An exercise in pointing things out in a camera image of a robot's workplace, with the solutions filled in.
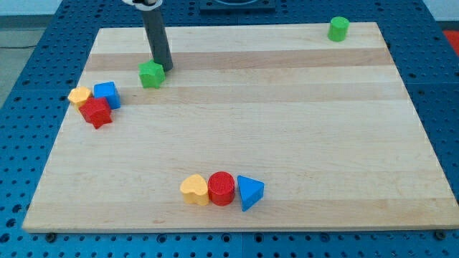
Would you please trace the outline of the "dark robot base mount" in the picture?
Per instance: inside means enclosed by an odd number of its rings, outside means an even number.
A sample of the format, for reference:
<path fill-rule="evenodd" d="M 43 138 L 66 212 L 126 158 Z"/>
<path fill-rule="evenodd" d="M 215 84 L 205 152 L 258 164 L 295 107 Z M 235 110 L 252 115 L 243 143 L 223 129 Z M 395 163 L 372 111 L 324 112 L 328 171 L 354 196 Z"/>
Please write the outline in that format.
<path fill-rule="evenodd" d="M 210 11 L 272 11 L 276 0 L 198 0 L 200 12 Z"/>

